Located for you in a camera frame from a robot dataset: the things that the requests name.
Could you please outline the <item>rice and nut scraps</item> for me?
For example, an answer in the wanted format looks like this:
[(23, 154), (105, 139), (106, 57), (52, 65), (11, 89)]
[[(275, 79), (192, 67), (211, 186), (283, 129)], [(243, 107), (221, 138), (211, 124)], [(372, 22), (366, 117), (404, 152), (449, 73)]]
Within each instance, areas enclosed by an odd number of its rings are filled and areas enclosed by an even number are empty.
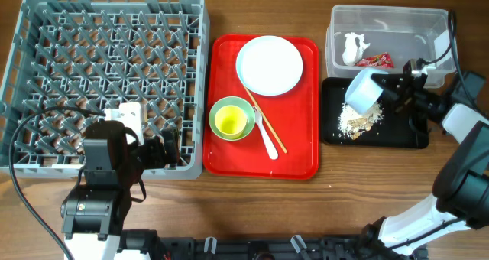
[(338, 117), (339, 137), (355, 140), (365, 132), (369, 132), (375, 125), (379, 125), (383, 118), (383, 108), (379, 102), (373, 104), (363, 115), (344, 102)]

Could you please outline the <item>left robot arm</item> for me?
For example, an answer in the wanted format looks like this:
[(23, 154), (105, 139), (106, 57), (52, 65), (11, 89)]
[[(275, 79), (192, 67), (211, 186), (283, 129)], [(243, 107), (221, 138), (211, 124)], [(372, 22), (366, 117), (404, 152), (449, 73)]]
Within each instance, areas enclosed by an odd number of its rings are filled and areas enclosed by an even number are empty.
[(163, 130), (143, 143), (128, 143), (135, 133), (123, 123), (100, 121), (86, 129), (83, 147), (85, 182), (77, 183), (63, 201), (62, 232), (70, 259), (169, 259), (157, 231), (124, 229), (137, 198), (131, 187), (144, 184), (147, 169), (175, 164), (178, 131)]

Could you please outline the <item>yellow cup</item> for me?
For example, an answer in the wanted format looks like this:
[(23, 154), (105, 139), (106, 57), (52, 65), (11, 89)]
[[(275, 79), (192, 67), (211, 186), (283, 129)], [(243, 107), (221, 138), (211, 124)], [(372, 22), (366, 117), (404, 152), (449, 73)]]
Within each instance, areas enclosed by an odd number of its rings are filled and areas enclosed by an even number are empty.
[(245, 111), (238, 106), (227, 105), (221, 107), (214, 118), (218, 133), (228, 140), (235, 140), (241, 136), (248, 123)]

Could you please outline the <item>light blue bowl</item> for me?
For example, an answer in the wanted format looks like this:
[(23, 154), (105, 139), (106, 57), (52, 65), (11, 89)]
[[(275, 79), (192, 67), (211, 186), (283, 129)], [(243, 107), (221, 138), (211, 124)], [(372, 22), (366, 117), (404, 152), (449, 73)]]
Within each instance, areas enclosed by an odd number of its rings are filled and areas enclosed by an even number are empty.
[(371, 79), (374, 74), (387, 75), (388, 72), (367, 67), (357, 74), (345, 93), (345, 102), (359, 115), (365, 114), (383, 92)]

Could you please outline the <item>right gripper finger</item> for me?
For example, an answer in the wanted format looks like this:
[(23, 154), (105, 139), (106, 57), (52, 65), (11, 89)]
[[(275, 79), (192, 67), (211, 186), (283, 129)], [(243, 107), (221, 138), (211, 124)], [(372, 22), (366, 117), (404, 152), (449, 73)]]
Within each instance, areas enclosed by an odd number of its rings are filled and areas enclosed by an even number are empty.
[(381, 89), (383, 90), (382, 97), (384, 101), (396, 102), (400, 99), (400, 96), (395, 87), (381, 85)]
[(400, 83), (400, 74), (373, 73), (371, 79), (377, 85), (397, 85)]

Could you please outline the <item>red snack wrapper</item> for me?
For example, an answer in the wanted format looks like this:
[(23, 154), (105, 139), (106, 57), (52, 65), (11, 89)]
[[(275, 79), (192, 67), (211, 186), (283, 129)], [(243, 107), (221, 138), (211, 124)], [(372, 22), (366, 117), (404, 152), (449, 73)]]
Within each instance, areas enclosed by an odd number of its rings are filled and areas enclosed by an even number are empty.
[(389, 53), (384, 52), (382, 54), (374, 55), (371, 57), (365, 57), (360, 59), (356, 64), (356, 67), (376, 67), (384, 69), (393, 69), (394, 64)]

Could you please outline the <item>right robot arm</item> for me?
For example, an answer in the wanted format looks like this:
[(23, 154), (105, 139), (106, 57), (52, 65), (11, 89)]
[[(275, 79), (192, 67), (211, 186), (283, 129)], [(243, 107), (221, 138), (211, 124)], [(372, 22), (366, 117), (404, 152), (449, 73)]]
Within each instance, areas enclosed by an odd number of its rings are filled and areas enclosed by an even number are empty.
[(423, 88), (425, 74), (368, 73), (366, 80), (396, 106), (409, 103), (438, 122), (459, 143), (438, 173), (427, 198), (397, 215), (364, 227), (355, 248), (359, 259), (400, 259), (452, 232), (488, 225), (488, 119), (465, 105), (458, 94), (474, 99), (485, 78), (464, 72), (441, 96)]

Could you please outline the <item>white plastic fork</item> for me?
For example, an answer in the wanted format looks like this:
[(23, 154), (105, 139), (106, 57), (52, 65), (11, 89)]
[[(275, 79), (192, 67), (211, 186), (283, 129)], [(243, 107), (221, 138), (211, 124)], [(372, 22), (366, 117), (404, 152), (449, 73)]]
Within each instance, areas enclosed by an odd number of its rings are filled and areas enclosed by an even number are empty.
[(261, 133), (261, 137), (264, 142), (264, 146), (267, 150), (267, 154), (271, 160), (277, 160), (278, 159), (278, 152), (277, 149), (274, 147), (273, 142), (270, 139), (270, 136), (268, 135), (267, 131), (265, 130), (265, 127), (263, 125), (263, 116), (262, 114), (257, 110), (256, 106), (253, 106), (254, 109), (254, 114), (255, 114), (255, 123)]

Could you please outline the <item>white napkin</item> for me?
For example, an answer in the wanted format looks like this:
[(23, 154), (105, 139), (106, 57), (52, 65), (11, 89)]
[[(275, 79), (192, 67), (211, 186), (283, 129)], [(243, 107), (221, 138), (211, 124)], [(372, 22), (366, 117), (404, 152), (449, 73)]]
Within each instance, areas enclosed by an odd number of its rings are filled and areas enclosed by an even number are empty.
[(345, 49), (342, 54), (342, 60), (346, 66), (354, 66), (362, 59), (364, 51), (369, 48), (370, 44), (364, 42), (363, 34), (355, 32), (345, 34)]

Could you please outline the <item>green bowl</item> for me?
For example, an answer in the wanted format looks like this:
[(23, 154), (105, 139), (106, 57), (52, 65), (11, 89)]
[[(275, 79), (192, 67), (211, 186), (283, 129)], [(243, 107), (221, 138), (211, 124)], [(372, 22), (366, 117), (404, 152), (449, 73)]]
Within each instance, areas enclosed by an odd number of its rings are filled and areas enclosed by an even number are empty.
[(237, 141), (248, 136), (255, 124), (251, 104), (237, 96), (227, 96), (216, 102), (209, 112), (212, 132), (226, 141)]

